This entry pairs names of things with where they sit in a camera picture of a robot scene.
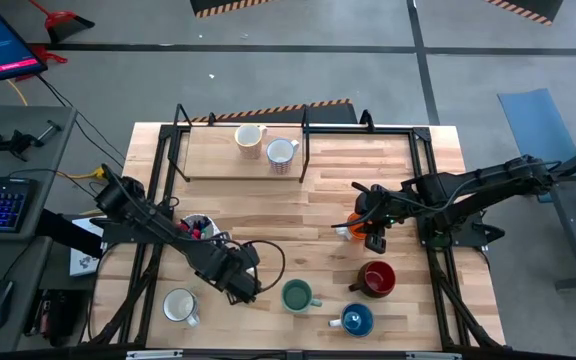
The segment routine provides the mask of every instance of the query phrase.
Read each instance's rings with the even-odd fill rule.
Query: gray desk
[[[69,108],[0,106],[0,134],[6,138],[9,138],[15,129],[39,136],[47,128],[46,120],[49,119],[63,128],[61,132],[47,140],[44,147],[29,148],[24,153],[28,162],[24,163],[10,153],[0,152],[0,176],[6,176],[12,171],[22,169],[48,168],[57,170],[72,131],[74,118],[75,111]],[[28,213],[23,228],[23,231],[32,233],[55,175],[44,171],[21,173],[17,176],[32,178],[39,182],[34,200],[30,204],[32,209]],[[0,278],[26,244],[26,241],[10,240],[6,239],[6,236],[0,235]],[[12,351],[17,347],[51,246],[52,241],[49,238],[35,239],[29,250],[11,271],[11,279],[15,282],[12,310],[8,322],[0,329],[0,352]]]

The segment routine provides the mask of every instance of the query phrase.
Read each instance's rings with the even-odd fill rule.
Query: gray floor
[[[98,26],[71,39],[96,43],[235,45],[413,45],[405,0],[276,0],[197,20],[182,0],[55,0]],[[576,0],[545,27],[482,0],[417,0],[426,46],[576,47]],[[47,41],[42,15],[27,3],[0,10],[33,42]],[[125,151],[136,121],[167,121],[183,101],[191,115],[349,97],[379,123],[427,124],[415,55],[350,53],[63,52],[67,65],[45,77]],[[576,144],[576,57],[429,56],[441,124],[456,125],[468,169],[519,155],[497,93],[548,88]],[[36,80],[20,84],[32,105],[56,104]],[[0,104],[18,104],[0,83]],[[62,170],[83,173],[108,161],[75,131]],[[48,207],[76,213],[92,201],[56,181]],[[487,222],[507,230],[490,253],[509,345],[576,355],[576,290],[553,282],[576,265],[551,205],[515,198]]]

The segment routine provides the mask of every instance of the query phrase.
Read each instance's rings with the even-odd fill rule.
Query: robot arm
[[[427,174],[401,183],[400,191],[380,185],[370,189],[353,183],[362,191],[355,201],[356,221],[333,225],[344,227],[363,223],[366,247],[385,252],[385,229],[410,217],[429,221],[435,233],[446,233],[463,224],[468,216],[514,195],[545,194],[554,178],[541,160],[522,156],[501,165],[453,175]],[[459,196],[470,197],[455,203]]]
[[[247,269],[259,264],[252,245],[228,247],[229,238],[195,240],[179,230],[161,209],[144,197],[141,183],[130,177],[121,179],[105,165],[109,184],[95,198],[97,207],[115,224],[131,229],[135,242],[172,246],[188,260],[195,275],[219,291],[226,290],[237,301],[250,303],[261,288]]]

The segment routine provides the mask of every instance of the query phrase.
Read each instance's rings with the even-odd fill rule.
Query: red mug
[[[395,270],[383,261],[371,261],[359,270],[357,282],[350,285],[350,291],[361,290],[372,298],[387,296],[395,288]]]

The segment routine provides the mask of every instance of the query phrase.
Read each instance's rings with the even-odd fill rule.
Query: cup with pens
[[[188,215],[179,222],[179,228],[193,239],[209,239],[220,233],[215,222],[204,214]]]

